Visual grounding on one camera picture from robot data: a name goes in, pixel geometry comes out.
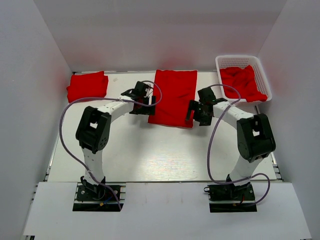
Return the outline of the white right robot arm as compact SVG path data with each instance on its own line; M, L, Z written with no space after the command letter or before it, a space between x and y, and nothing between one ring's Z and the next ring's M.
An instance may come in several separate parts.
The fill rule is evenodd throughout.
M264 176L269 180L265 173L254 173L262 160L276 149L276 141L267 115L246 112L234 106L233 103L223 100L206 103L191 100L187 109L187 120L191 118L191 113L193 113L193 120L199 122L200 126L209 126L212 118L217 118L206 154L207 173L213 183L242 187L257 176ZM236 130L237 150L239 152L238 160L225 181L215 180L210 169L211 148L221 121L226 122Z

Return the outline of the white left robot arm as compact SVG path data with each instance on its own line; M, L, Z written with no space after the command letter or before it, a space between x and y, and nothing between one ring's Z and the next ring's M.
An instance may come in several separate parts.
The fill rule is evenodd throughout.
M154 115L155 106L145 107L125 97L124 100L111 101L99 108L88 106L84 109L75 137L82 149L84 163L88 167L81 183L91 191L95 191L100 186L99 183L106 183L102 168L102 152L109 140L111 123L127 113Z

